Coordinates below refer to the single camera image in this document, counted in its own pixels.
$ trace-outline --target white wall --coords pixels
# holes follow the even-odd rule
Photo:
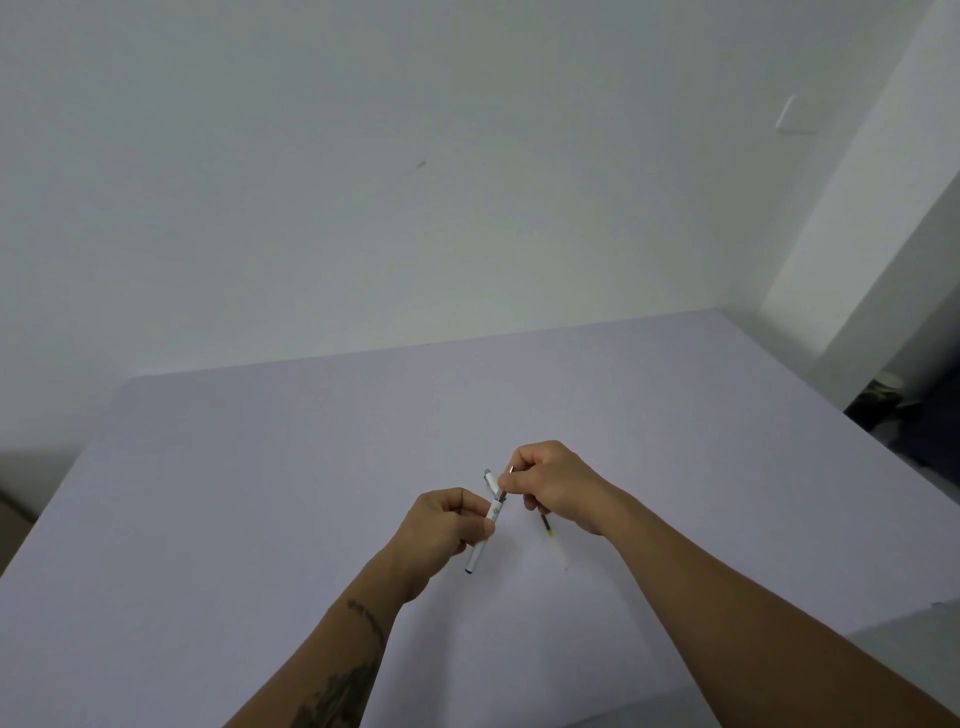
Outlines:
[[[749,308],[927,5],[5,3],[0,482],[139,373]]]
[[[960,226],[953,231],[960,248]],[[920,396],[960,365],[960,286],[931,313],[884,369],[903,377],[907,397]]]
[[[757,337],[840,406],[960,280],[951,247],[906,245],[960,170],[959,36],[960,3],[939,0],[760,308]],[[886,286],[907,273],[909,295],[889,306]],[[887,322],[894,308],[898,319]],[[856,313],[871,323],[858,324]]]

